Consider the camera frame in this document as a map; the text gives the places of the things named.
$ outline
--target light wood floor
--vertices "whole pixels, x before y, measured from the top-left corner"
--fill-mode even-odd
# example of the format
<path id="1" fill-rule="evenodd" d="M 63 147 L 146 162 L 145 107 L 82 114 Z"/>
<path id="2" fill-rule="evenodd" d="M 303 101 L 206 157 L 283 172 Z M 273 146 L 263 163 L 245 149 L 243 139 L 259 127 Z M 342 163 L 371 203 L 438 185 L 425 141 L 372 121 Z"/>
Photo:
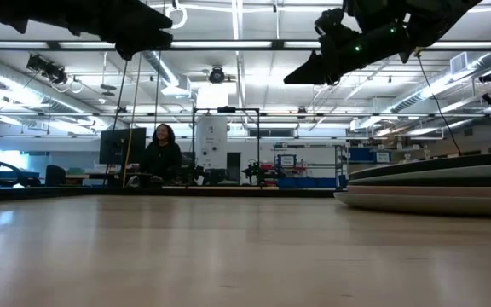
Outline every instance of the light wood floor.
<path id="1" fill-rule="evenodd" d="M 0 306 L 491 307 L 491 220 L 335 200 L 8 203 Z"/>

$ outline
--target person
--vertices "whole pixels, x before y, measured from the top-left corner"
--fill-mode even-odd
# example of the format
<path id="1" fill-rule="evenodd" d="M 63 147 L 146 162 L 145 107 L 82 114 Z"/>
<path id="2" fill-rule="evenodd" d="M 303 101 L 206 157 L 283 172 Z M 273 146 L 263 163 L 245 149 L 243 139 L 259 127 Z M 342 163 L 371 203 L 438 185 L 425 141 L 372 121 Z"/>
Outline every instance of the person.
<path id="1" fill-rule="evenodd" d="M 140 163 L 140 171 L 153 175 L 153 179 L 169 182 L 181 168 L 182 156 L 176 135 L 169 125 L 161 124 L 153 134 Z"/>

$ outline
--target wire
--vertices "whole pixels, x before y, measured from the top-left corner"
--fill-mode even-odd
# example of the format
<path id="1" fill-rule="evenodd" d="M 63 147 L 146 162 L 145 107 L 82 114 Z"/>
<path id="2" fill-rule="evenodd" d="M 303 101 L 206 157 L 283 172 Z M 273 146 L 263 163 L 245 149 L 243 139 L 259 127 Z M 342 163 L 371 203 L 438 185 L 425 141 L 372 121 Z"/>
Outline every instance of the wire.
<path id="1" fill-rule="evenodd" d="M 117 119 L 118 119 L 118 112 L 120 112 L 120 103 L 123 100 L 123 89 L 124 89 L 124 81 L 126 80 L 126 71 L 128 71 L 128 61 L 124 62 L 123 79 L 120 83 L 120 91 L 118 92 L 117 112 L 115 113 L 115 120 L 113 121 L 113 128 L 111 130 L 111 138 L 112 139 L 113 139 L 113 136 L 115 134 L 115 129 L 117 128 Z M 103 177 L 103 187 L 104 188 L 106 187 L 107 174 L 109 174 L 109 165 L 106 165 L 106 175 Z"/>
<path id="2" fill-rule="evenodd" d="M 439 109 L 439 114 L 441 114 L 442 120 L 444 120 L 444 124 L 447 126 L 448 131 L 450 132 L 450 136 L 452 137 L 453 144 L 455 145 L 456 149 L 458 149 L 458 153 L 461 156 L 461 149 L 459 149 L 459 145 L 456 142 L 456 138 L 453 136 L 452 128 L 450 128 L 447 119 L 444 117 L 444 114 L 442 113 L 441 104 L 439 103 L 439 100 L 436 99 L 435 93 L 433 93 L 433 90 L 431 89 L 431 83 L 430 80 L 427 78 L 427 74 L 425 73 L 424 64 L 422 64 L 422 59 L 420 55 L 418 55 L 418 61 L 419 61 L 419 66 L 422 69 L 422 73 L 424 74 L 425 82 L 427 83 L 427 86 L 429 86 L 430 88 L 430 92 L 431 95 L 433 96 L 433 99 L 435 99 L 436 107 Z"/>
<path id="3" fill-rule="evenodd" d="M 140 56 L 139 63 L 137 64 L 140 69 L 137 70 L 136 78 L 136 93 L 134 94 L 134 108 L 132 109 L 132 120 L 130 121 L 130 134 L 128 135 L 128 149 L 126 150 L 126 162 L 124 163 L 124 175 L 123 175 L 123 188 L 126 186 L 126 166 L 130 160 L 130 149 L 132 147 L 132 131 L 134 128 L 134 121 L 136 120 L 136 104 L 137 104 L 137 90 L 140 87 L 140 74 L 142 73 L 142 57 Z"/>
<path id="4" fill-rule="evenodd" d="M 30 85 L 30 83 L 33 81 L 33 79 L 34 79 L 34 78 L 35 78 L 35 77 L 36 77 L 38 74 L 39 74 L 39 72 L 35 72 L 35 74 L 33 75 L 33 77 L 31 77 L 31 78 L 30 78 L 30 79 L 27 81 L 26 85 L 24 85 L 24 87 L 23 87 L 22 89 L 25 89 L 25 88 L 26 88 L 28 85 Z M 2 106 L 0 107 L 0 111 L 1 111 L 1 110 L 3 110 L 3 108 L 4 108 L 4 107 L 6 107 L 6 106 L 5 106 L 5 105 L 2 105 Z"/>

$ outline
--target ceiling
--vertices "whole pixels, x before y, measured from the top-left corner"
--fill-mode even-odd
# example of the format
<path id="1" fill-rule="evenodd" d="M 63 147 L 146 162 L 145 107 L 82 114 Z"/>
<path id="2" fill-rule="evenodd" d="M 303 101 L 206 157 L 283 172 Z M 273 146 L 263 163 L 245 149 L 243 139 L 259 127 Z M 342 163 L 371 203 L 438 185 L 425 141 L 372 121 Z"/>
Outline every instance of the ceiling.
<path id="1" fill-rule="evenodd" d="M 180 1 L 180 5 L 188 6 L 188 19 L 184 26 L 170 30 L 175 40 L 232 40 L 236 39 L 233 31 L 232 0 L 209 1 Z M 148 1 L 155 9 L 162 10 L 163 1 Z M 324 0 L 278 0 L 278 6 L 287 10 L 274 13 L 271 11 L 272 0 L 244 0 L 244 14 L 238 30 L 238 39 L 317 39 L 313 22 L 320 12 L 329 9 L 341 1 Z M 479 8 L 491 7 L 491 1 L 482 2 Z M 254 9 L 265 9 L 267 12 L 252 13 Z M 180 13 L 172 14 L 176 22 L 180 21 Z M 346 18 L 346 26 L 357 29 L 351 18 Z M 83 34 L 74 37 L 67 30 L 31 22 L 27 33 L 20 35 L 9 26 L 0 24 L 0 39 L 2 40 L 96 40 L 95 36 Z M 491 40 L 491 12 L 467 14 L 443 39 L 446 40 Z M 33 52 L 0 51 L 0 63 L 14 70 L 33 75 L 26 69 L 27 60 Z M 101 93 L 102 74 L 104 72 L 104 54 L 100 52 L 35 52 L 46 59 L 62 65 L 66 72 L 80 80 L 84 85 L 79 93 L 68 91 L 79 101 L 101 110 L 114 112 L 118 95 L 105 97 Z M 459 52 L 426 52 L 422 57 L 425 72 L 428 76 L 436 75 L 449 67 L 449 60 Z M 362 70 L 350 73 L 342 78 L 342 82 L 331 88 L 314 87 L 311 85 L 284 85 L 282 79 L 295 68 L 302 65 L 309 57 L 309 51 L 243 51 L 245 90 L 243 106 L 259 107 L 266 112 L 296 112 L 299 107 L 308 107 L 313 113 L 369 113 L 383 112 L 387 102 L 418 88 L 425 81 L 418 60 L 410 60 L 402 64 L 398 57 L 387 61 L 373 63 Z M 237 55 L 234 51 L 165 51 L 162 60 L 176 75 L 190 77 L 193 87 L 207 85 L 204 70 L 213 66 L 222 66 L 224 72 L 233 76 L 238 75 Z M 153 68 L 136 55 L 127 67 L 124 78 L 122 104 L 131 108 L 134 101 L 139 106 L 138 112 L 153 112 L 154 105 L 161 107 L 160 119 L 175 122 L 178 119 L 165 117 L 163 112 L 190 112 L 190 99 L 177 99 L 160 94 L 163 85 L 157 84 L 157 73 Z M 116 52 L 107 54 L 106 76 L 104 84 L 110 84 L 120 90 L 123 81 L 124 61 Z M 35 79 L 49 84 L 44 78 Z M 238 106 L 236 85 L 228 84 L 231 89 L 229 102 Z M 450 90 L 440 93 L 440 99 L 445 105 L 460 101 L 472 95 L 471 82 L 464 82 Z M 101 104 L 100 98 L 107 99 Z M 434 112 L 432 109 L 422 110 L 424 113 Z M 297 121 L 295 118 L 281 119 Z M 319 118 L 309 118 L 316 122 Z M 352 118 L 329 118 L 324 123 L 349 123 Z M 152 122 L 150 118 L 136 119 L 138 122 Z"/>

